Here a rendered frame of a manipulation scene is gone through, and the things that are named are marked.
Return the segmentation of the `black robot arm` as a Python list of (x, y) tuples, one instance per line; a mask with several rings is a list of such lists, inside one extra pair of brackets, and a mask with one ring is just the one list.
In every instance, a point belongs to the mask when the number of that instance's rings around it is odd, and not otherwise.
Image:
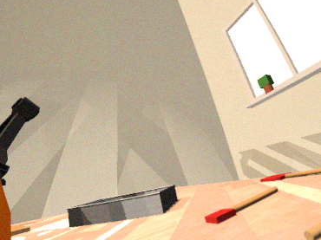
[(21, 97), (12, 106), (11, 115), (0, 126), (0, 179), (8, 172), (7, 150), (18, 135), (26, 121), (34, 119), (39, 114), (40, 107), (26, 97)]

